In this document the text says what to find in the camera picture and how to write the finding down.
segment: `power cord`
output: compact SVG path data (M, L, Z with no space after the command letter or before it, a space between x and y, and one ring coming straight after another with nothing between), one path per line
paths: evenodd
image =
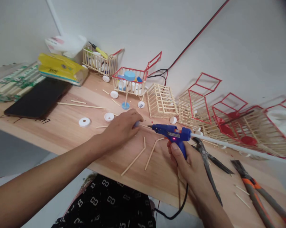
M172 217L168 217L164 212L160 211L159 209L155 208L156 212L159 212L159 214L163 215L165 218L169 219L169 220L173 220L174 218L176 218L178 216L178 214L180 214L180 212L183 210L184 205L186 203L186 199L187 199L187 193L188 193L188 183L186 183L186 191L185 191L185 197L183 200L183 203L180 207L180 209L176 212L176 214L174 214Z
M157 74L154 76L150 76L148 75L147 78L152 78L152 77L163 77L165 79L165 83L164 86L166 86L166 80L167 80L167 75L168 75L168 71L175 65L175 63L180 59L180 57L183 55L183 53L192 45L192 43L200 36L200 34L206 29L206 27L212 22L212 20L217 16L217 14L222 10L222 8L229 2L230 0L226 0L223 5L217 10L217 12L212 16L212 18L205 24L205 26L200 30L200 32L192 39L192 41L185 47L185 49L181 52L181 54L178 56L178 58L176 58L176 60L172 63L172 65L167 68L167 69L160 69L157 70L153 73L151 73L150 75L159 72L159 71L164 71L162 74Z

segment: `black phone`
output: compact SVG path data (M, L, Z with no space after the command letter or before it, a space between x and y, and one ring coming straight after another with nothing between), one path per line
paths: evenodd
M7 108L4 114L29 119L45 118L71 86L65 81L46 78Z

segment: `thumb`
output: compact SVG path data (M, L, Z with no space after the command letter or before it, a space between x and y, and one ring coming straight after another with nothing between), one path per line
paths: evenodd
M173 142L171 144L171 151L172 151L172 155L176 159L176 162L177 162L178 166L180 167L180 169L185 167L185 165L187 165L187 162L186 162L180 148L178 147L178 145L175 142Z

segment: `wire cutters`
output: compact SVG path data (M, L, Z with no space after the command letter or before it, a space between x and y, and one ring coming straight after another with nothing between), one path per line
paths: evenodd
M268 203L271 205L271 207L274 208L274 210L280 215L280 217L284 220L286 223L286 212L284 209L276 202L276 200L266 192L258 183L257 181L252 178L248 172L244 169L242 164L239 160L232 161L233 166L235 169L239 172L240 177L242 178L242 181L244 182L245 188L247 189L247 192L250 195L250 198L253 202L253 205L255 209L257 210L259 216L261 217L264 225L267 228L274 228L274 225L266 212L265 208L263 207L263 204L261 203L261 200L259 196L257 195L257 190L264 198L268 201Z
M212 176L212 173L211 173L211 170L210 170L208 159L210 159L216 166L218 166L220 169L222 169L226 173L228 173L228 174L234 174L234 173L231 170L229 170L224 164L222 164L218 159L216 159L215 157L213 157L212 155L210 155L206 151L206 149L204 147L204 144L201 141L201 139L194 137L193 140L196 142L197 147L195 147L195 146L192 146L192 147L195 148L201 154L202 160L203 160L203 163L204 163L204 167L205 167L205 170L206 170L207 177L209 178L209 181L210 181L210 183L211 183L211 185L213 187L215 195L216 195L217 199L219 200L219 202L220 202L220 204L222 206L222 201L221 201L220 195L218 193L218 190L216 188L215 182L213 180L213 176Z

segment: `white wall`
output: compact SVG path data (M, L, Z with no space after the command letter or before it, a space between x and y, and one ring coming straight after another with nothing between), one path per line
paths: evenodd
M0 0L0 66L33 62L58 35L46 1Z
M172 64L223 2L53 0L65 32L109 53L124 47L126 67L145 69L163 51L156 70ZM200 72L223 80L209 101L228 92L250 104L286 95L286 5L230 0L171 69L167 84L178 95Z

